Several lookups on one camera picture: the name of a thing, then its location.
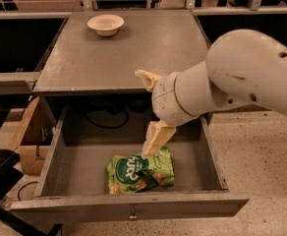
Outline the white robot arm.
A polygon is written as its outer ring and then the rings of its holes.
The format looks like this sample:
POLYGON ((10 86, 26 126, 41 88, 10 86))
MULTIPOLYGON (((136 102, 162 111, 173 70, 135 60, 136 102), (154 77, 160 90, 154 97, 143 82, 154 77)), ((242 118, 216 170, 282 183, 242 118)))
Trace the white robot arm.
POLYGON ((287 116, 287 47, 251 29, 236 29, 217 38, 204 61, 183 71, 159 76, 135 71, 151 93, 159 118, 148 125, 142 157, 161 153, 176 128, 204 113, 256 105, 287 116))

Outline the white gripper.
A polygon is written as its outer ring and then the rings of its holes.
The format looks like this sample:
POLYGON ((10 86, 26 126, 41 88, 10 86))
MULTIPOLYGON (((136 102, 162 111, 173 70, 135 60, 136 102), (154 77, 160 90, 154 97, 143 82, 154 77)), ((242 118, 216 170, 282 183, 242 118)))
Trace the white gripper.
POLYGON ((144 88, 152 92, 151 103, 154 114, 160 121, 151 121, 146 130, 142 158, 155 156, 175 135, 176 127, 198 118, 189 114, 179 103, 175 83, 178 73, 161 78, 145 70, 136 70, 135 76, 143 82, 144 88))

